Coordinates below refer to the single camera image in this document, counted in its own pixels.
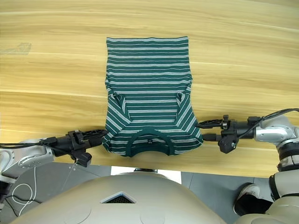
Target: vent grille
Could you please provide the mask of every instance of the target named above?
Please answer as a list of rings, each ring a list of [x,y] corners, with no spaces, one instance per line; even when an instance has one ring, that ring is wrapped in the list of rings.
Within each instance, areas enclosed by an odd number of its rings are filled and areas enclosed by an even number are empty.
[[[114,199],[111,199],[110,201],[107,201],[105,203],[129,203],[129,204],[133,204],[133,202],[131,202],[129,199],[127,199],[123,195],[118,196],[118,197],[116,197]]]
[[[131,198],[125,192],[118,192],[114,195],[101,201],[101,203],[125,203],[125,204],[135,204],[136,200]]]

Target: black cable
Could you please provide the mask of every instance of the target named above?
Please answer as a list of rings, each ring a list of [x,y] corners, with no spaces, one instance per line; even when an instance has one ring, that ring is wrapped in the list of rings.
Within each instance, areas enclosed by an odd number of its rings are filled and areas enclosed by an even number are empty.
[[[249,128],[246,132],[244,132],[243,134],[241,134],[239,137],[242,138],[243,136],[245,136],[246,134],[248,134],[249,132],[251,132],[254,128],[256,128],[257,126],[259,126],[259,124],[263,121],[263,120],[269,120],[269,119],[272,119],[272,118],[275,118],[277,116],[280,116],[280,115],[283,115],[285,113],[288,113],[288,112],[292,112],[292,111],[297,111],[299,112],[299,108],[289,108],[289,109],[283,109],[283,110],[280,110],[280,111],[276,111],[274,113],[271,113],[271,114],[268,114],[267,116],[265,117],[262,117],[258,122],[256,122],[251,128]]]
[[[9,207],[12,209],[12,211],[14,212],[15,216],[19,217],[18,214],[15,212],[15,209],[13,208],[13,206],[11,205],[11,203],[9,203],[9,201],[7,200],[9,197],[15,197],[17,199],[19,199],[20,201],[24,201],[24,202],[36,202],[36,203],[39,203],[41,204],[42,202],[38,201],[38,200],[32,200],[32,199],[23,199],[23,198],[20,198],[19,196],[16,196],[16,195],[10,195],[10,196],[7,196],[5,198],[5,201],[7,202],[7,204],[9,205]]]
[[[17,149],[17,148],[26,148],[31,146],[40,146],[40,142],[36,143],[0,143],[0,148],[2,149]]]
[[[13,206],[8,202],[8,200],[5,198],[5,201],[7,202],[7,204],[10,206],[10,208],[13,210],[13,212],[14,212],[14,214],[15,214],[15,216],[17,216],[17,217],[19,217],[18,215],[17,215],[17,213],[15,212],[15,210],[14,210],[14,208],[13,208]]]
[[[56,150],[56,151],[59,151],[59,152],[61,152],[61,153],[65,153],[65,154],[71,156],[71,154],[70,154],[69,152],[67,152],[67,151],[65,151],[65,150],[63,150],[63,149],[61,149],[61,148],[56,148],[56,147],[51,146],[51,145],[48,145],[48,144],[43,144],[43,146],[48,146],[48,147],[50,147],[51,149],[54,149],[54,150]]]
[[[10,196],[7,196],[6,199],[9,198],[9,197],[15,197],[15,198],[19,199],[20,201],[24,201],[24,202],[36,202],[36,203],[39,203],[39,204],[42,203],[41,201],[38,201],[38,200],[36,200],[36,199],[23,199],[23,198],[21,198],[21,197],[19,197],[19,196],[17,196],[17,195],[10,195]]]

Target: white stripe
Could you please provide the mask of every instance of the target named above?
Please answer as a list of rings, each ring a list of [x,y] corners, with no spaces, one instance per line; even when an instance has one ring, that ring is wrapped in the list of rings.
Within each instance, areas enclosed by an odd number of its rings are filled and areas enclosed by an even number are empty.
[[[198,141],[197,139],[182,139],[182,140],[171,140],[173,143],[187,143]]]
[[[178,48],[110,48],[108,50],[185,50],[188,47],[178,47]]]
[[[130,123],[130,121],[125,118],[121,113],[119,113],[114,107],[112,107],[112,105],[110,103],[108,103],[108,107],[110,109],[112,109],[120,118],[122,118],[124,121],[126,121],[127,123]]]
[[[192,125],[194,124],[195,121],[196,121],[196,118],[193,117],[192,120],[191,120],[191,122],[190,122],[190,124],[189,124],[189,126],[186,128],[187,132],[190,130],[190,128],[192,127]]]
[[[163,68],[162,70],[188,70],[189,68],[186,68],[186,69],[166,69],[166,68]],[[147,70],[147,71],[152,71],[152,70],[161,70],[161,69],[112,69],[112,68],[109,68],[108,70],[122,70],[122,71],[128,71],[128,70],[131,70],[131,71],[138,71],[138,70]]]
[[[142,94],[142,93],[178,93],[183,92],[183,90],[167,90],[167,91],[115,91],[116,93],[125,93],[125,94]]]
[[[177,110],[129,110],[129,113],[160,113],[160,112],[177,112]]]
[[[110,111],[108,111],[109,114],[111,114],[112,117],[114,117],[118,122],[120,122],[122,125],[126,126],[125,124],[123,124],[120,120],[118,120]]]
[[[153,125],[130,126],[130,127],[153,127]],[[154,127],[176,127],[175,125],[154,125]]]
[[[171,130],[157,130],[159,132],[162,132],[162,133],[172,133],[172,132],[185,132],[181,129],[171,129]]]
[[[188,55],[178,55],[178,56],[172,56],[172,55],[143,55],[143,56],[119,56],[119,55],[109,55],[109,57],[114,57],[114,58],[188,58]]]
[[[152,137],[153,135],[143,135],[142,137]],[[132,138],[132,136],[114,136],[114,138]]]
[[[128,107],[177,107],[176,105],[167,105],[167,106],[164,106],[164,105],[158,105],[158,106],[128,106]]]
[[[123,51],[123,52],[117,52],[117,51],[109,51],[108,52],[108,57],[111,55],[111,53],[115,53],[115,54],[124,54],[124,55],[127,55],[127,54],[145,54],[148,55],[148,54],[183,54],[183,53],[187,53],[188,54],[188,51],[172,51],[172,52],[169,52],[169,51],[160,51],[160,52],[127,52],[127,51]]]
[[[127,98],[145,98],[145,97],[155,97],[155,98],[158,98],[158,97],[161,97],[161,98],[171,97],[171,98],[174,98],[174,96],[142,96],[142,97],[130,97],[130,96],[127,96]]]
[[[111,62],[183,62],[183,61],[186,61],[189,63],[189,60],[172,60],[172,61],[165,61],[165,60],[140,60],[140,61],[130,61],[130,60],[125,60],[125,61],[118,61],[118,60],[112,60],[112,59],[109,59],[109,61]]]
[[[110,127],[109,124],[106,123],[106,126],[108,126],[112,131],[114,131],[115,133],[117,133],[117,131],[115,131],[112,127]]]
[[[189,84],[190,80],[181,80],[179,82],[154,82],[154,81],[148,81],[148,82],[115,82],[115,81],[110,81],[110,84],[117,84],[117,85],[144,85],[144,84],[181,84],[181,83],[186,83]]]
[[[202,144],[202,142],[198,142],[198,144],[195,144],[195,145],[191,145],[191,146],[174,146],[174,147],[193,147],[193,146],[198,146],[198,145],[200,145],[200,144]]]
[[[120,80],[127,80],[127,79],[133,79],[133,80],[139,80],[139,79],[163,79],[166,77],[158,77],[158,78],[114,78],[114,77],[109,77],[108,79],[120,79]],[[182,79],[182,78],[190,78],[189,76],[184,76],[184,77],[180,77],[180,78],[175,78],[175,77],[171,77],[171,78],[167,78],[167,79]]]
[[[107,116],[107,120],[110,121],[111,124],[113,124],[118,130],[121,130],[122,128],[118,126],[110,117]]]
[[[179,86],[146,86],[146,87],[118,87],[114,86],[115,89],[120,90],[120,89],[156,89],[156,88],[168,88],[168,89],[177,89],[180,87],[186,87],[185,85],[179,85]]]
[[[157,100],[127,100],[127,103],[141,104],[141,103],[175,103],[175,99],[157,99]]]
[[[131,116],[132,118],[143,118],[143,117],[173,117],[174,115],[151,115],[151,116]]]
[[[120,44],[112,44],[112,43],[107,43],[107,45],[113,45],[113,46],[120,46],[120,45],[127,45],[127,46],[135,46],[135,45],[184,45],[188,44],[186,43],[134,43],[134,44],[127,44],[127,43],[120,43]]]
[[[177,75],[191,75],[191,72],[185,71],[185,72],[150,72],[150,73],[119,73],[119,72],[107,72],[107,75],[113,75],[113,76],[162,76],[162,75],[171,75],[171,76],[177,76]]]
[[[163,41],[183,41],[183,40],[188,40],[188,37],[180,37],[180,38],[165,38],[165,39],[161,39],[161,38],[148,38],[148,39],[144,39],[144,38],[128,38],[128,39],[118,39],[118,38],[110,38],[107,37],[108,41],[111,42],[117,42],[117,41],[124,41],[124,42],[133,42],[133,41],[142,41],[142,42],[147,42],[147,41],[158,41],[158,42],[163,42]]]
[[[185,126],[185,124],[187,123],[187,121],[188,121],[188,119],[190,118],[191,115],[192,115],[192,111],[191,111],[191,113],[189,114],[188,118],[186,119],[185,123],[182,125],[182,127]]]
[[[171,120],[133,120],[132,123],[162,123],[162,122],[174,122]]]
[[[188,66],[189,63],[173,63],[173,64],[114,64],[107,63],[107,65],[117,66],[117,67],[170,67],[170,66]]]
[[[178,122],[177,122],[177,126],[180,125],[180,123],[182,122],[183,118],[186,116],[186,114],[188,113],[188,110],[191,108],[191,103],[189,102],[189,105],[187,106],[186,110],[184,111],[184,113],[181,115],[181,117],[179,118]]]
[[[127,144],[128,143],[128,141],[114,141],[114,140],[111,140],[110,142],[113,144]]]
[[[199,130],[198,130],[198,133],[196,134],[196,137],[199,138],[200,135],[201,135],[201,133],[200,133],[200,129],[199,129]]]
[[[141,130],[131,130],[131,131],[121,130],[119,133],[133,134],[133,133],[137,133],[139,131],[141,131]]]

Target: white cable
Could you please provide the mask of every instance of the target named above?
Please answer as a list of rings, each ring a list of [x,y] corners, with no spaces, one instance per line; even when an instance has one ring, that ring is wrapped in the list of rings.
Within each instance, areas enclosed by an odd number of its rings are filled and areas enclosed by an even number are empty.
[[[16,201],[16,200],[14,199],[14,196],[13,196],[13,195],[14,195],[14,191],[15,191],[19,186],[22,186],[22,185],[29,187],[30,192],[31,192],[29,201],[27,201],[26,203],[22,203],[22,202],[18,202],[18,201]],[[32,188],[31,188],[31,186],[30,186],[29,184],[21,183],[21,184],[19,184],[18,186],[16,186],[15,189],[13,190],[13,192],[12,192],[12,194],[11,194],[11,195],[12,195],[12,198],[13,198],[13,201],[16,202],[16,203],[18,203],[18,204],[22,204],[22,205],[24,205],[24,206],[22,207],[22,209],[20,210],[20,212],[19,212],[19,216],[21,215],[21,213],[22,213],[22,211],[24,210],[24,208],[25,208],[28,204],[31,204],[31,203],[33,202],[32,200],[35,200],[35,198],[36,198],[36,192],[37,192],[37,188],[36,188],[36,167],[34,167],[34,187],[35,187],[35,192],[34,192],[34,196],[33,196],[33,198],[32,198],[33,190],[32,190]]]
[[[17,188],[20,187],[20,186],[22,186],[22,185],[25,185],[25,186],[27,186],[27,187],[30,189],[30,193],[31,193],[31,195],[30,195],[30,200],[31,200],[31,198],[32,198],[32,196],[33,196],[33,190],[32,190],[32,188],[30,187],[30,185],[29,185],[29,184],[26,184],[26,183],[21,183],[21,184],[19,184],[18,186],[16,186],[15,189],[13,190],[13,192],[12,192],[11,195],[12,195],[12,199],[13,199],[14,202],[16,202],[16,203],[18,203],[18,204],[23,204],[23,205],[25,205],[26,203],[18,202],[18,201],[16,201],[15,198],[14,198],[14,191],[17,190]]]

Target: wire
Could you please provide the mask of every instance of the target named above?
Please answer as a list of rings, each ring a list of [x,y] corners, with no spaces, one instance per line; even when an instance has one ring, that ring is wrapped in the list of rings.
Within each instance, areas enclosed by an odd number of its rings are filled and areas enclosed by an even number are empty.
[[[31,146],[40,146],[41,143],[0,143],[0,148],[2,149],[17,149],[17,148],[26,148]]]
[[[17,195],[10,195],[10,196],[7,196],[6,197],[6,199],[7,198],[10,198],[10,197],[15,197],[15,198],[17,198],[18,200],[20,200],[20,201],[24,201],[24,202],[36,202],[36,203],[39,203],[39,204],[41,204],[41,203],[43,203],[43,202],[41,202],[41,201],[39,201],[39,200],[32,200],[32,199],[24,199],[24,198],[21,198],[21,197],[19,197],[19,196],[17,196]]]
[[[10,206],[10,208],[13,210],[15,216],[19,217],[18,214],[15,212],[13,206],[8,202],[8,200],[5,198],[6,203]]]
[[[15,197],[16,198],[18,198],[18,197],[14,195],[14,192],[17,190],[17,188],[20,187],[20,186],[23,186],[23,185],[27,186],[30,189],[30,198],[29,198],[29,200],[22,200],[22,199],[19,199],[19,200],[21,200],[21,201],[27,201],[26,203],[16,201]],[[20,216],[21,213],[22,213],[22,211],[26,208],[26,206],[29,205],[29,204],[31,204],[32,202],[40,203],[39,201],[36,200],[36,192],[37,192],[37,187],[36,187],[36,167],[34,167],[34,187],[35,187],[35,192],[34,192],[34,195],[33,195],[33,190],[31,188],[31,186],[29,184],[26,184],[26,183],[21,183],[18,186],[16,186],[14,188],[12,194],[10,196],[8,196],[8,197],[12,197],[13,201],[15,203],[23,205],[23,207],[21,208],[18,216]]]
[[[254,128],[256,128],[257,126],[260,125],[260,123],[264,120],[269,120],[269,119],[272,119],[272,118],[275,118],[277,116],[280,116],[280,115],[283,115],[285,113],[288,113],[288,112],[292,112],[292,111],[297,111],[299,112],[299,108],[289,108],[289,109],[283,109],[283,110],[280,110],[280,111],[276,111],[274,113],[271,113],[271,114],[268,114],[267,116],[265,117],[261,117],[261,119],[256,122],[251,128],[249,128],[247,131],[245,131],[243,134],[241,134],[240,136],[238,136],[238,138],[242,138],[243,136],[245,136],[246,134],[248,134],[249,132],[251,132]]]
[[[29,190],[30,190],[30,200],[32,199],[32,196],[33,196],[33,190],[32,190],[32,188],[31,188],[31,186],[30,186],[29,184],[27,184],[27,183],[21,183],[21,184],[19,184],[18,186],[16,186],[16,187],[14,188],[13,192],[11,193],[11,196],[13,197],[13,201],[14,201],[14,202],[16,202],[17,204],[25,205],[26,203],[18,202],[18,201],[16,201],[16,200],[14,199],[14,191],[17,190],[18,187],[20,187],[20,186],[27,186],[27,187],[29,187]]]

